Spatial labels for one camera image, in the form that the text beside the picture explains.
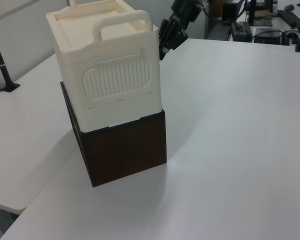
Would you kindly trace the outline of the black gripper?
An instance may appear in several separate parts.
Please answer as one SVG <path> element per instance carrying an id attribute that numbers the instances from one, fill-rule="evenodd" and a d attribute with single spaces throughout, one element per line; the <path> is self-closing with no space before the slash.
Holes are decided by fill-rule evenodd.
<path id="1" fill-rule="evenodd" d="M 186 29 L 189 22 L 172 14 L 169 18 L 163 19 L 159 29 L 159 60 L 162 61 L 166 54 L 172 49 L 175 50 L 188 39 Z"/>

